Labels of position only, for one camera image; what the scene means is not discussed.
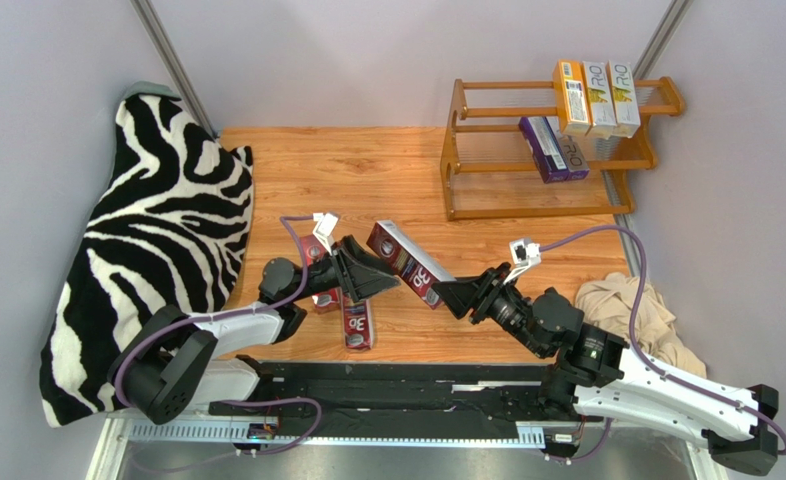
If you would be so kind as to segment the purple white R.O.C.S. toothpaste box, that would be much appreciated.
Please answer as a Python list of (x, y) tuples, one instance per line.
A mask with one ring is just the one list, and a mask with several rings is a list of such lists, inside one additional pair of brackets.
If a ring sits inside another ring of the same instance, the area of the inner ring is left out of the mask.
[(570, 136), (562, 134), (559, 130), (557, 117), (548, 117), (548, 124), (553, 130), (559, 146), (563, 161), (567, 167), (567, 181), (584, 180), (590, 173), (590, 167), (583, 154), (581, 146)]

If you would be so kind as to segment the orange white R.O.C.S. toothpaste box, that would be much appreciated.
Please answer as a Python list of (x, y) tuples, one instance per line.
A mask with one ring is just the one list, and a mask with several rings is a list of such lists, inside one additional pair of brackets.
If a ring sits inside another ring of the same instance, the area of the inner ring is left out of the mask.
[(633, 71), (628, 63), (609, 61), (608, 78), (616, 117), (615, 136), (632, 138), (641, 126)]

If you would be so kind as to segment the silver yellow R.O.C.S. toothpaste box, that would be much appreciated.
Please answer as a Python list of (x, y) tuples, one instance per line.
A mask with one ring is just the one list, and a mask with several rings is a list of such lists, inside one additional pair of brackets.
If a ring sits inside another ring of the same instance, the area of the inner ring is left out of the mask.
[(584, 84), (590, 116), (589, 136), (609, 138), (617, 127), (606, 64), (583, 61)]

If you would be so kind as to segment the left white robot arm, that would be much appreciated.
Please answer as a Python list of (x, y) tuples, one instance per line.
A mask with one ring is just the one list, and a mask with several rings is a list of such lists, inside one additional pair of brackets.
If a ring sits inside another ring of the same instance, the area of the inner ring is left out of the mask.
[(262, 371), (246, 357), (226, 354), (292, 337), (307, 315), (297, 304), (302, 299), (340, 289), (360, 302), (399, 283), (394, 270), (351, 235), (313, 262), (297, 265), (278, 257), (266, 264), (259, 297), (247, 307), (207, 314), (161, 307), (116, 358), (107, 378), (123, 405), (156, 425), (212, 403), (245, 401)]

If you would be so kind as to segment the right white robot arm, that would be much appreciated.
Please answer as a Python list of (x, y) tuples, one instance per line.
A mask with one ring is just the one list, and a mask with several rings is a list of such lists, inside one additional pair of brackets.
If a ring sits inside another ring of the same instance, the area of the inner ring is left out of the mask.
[(770, 473), (780, 456), (772, 429), (775, 389), (691, 375), (586, 322), (555, 288), (530, 298), (516, 283), (502, 263), (479, 276), (438, 281), (433, 289), (456, 318), (491, 319), (537, 357), (553, 359), (535, 397), (541, 413), (629, 421), (705, 448), (731, 470)]

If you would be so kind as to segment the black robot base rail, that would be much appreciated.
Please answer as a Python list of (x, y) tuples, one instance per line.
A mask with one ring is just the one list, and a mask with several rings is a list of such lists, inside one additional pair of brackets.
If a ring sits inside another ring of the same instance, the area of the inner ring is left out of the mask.
[(232, 444), (241, 450), (295, 440), (311, 445), (544, 449), (572, 456), (587, 419), (543, 411), (546, 366), (283, 362), (258, 364), (251, 406), (204, 403), (138, 440)]

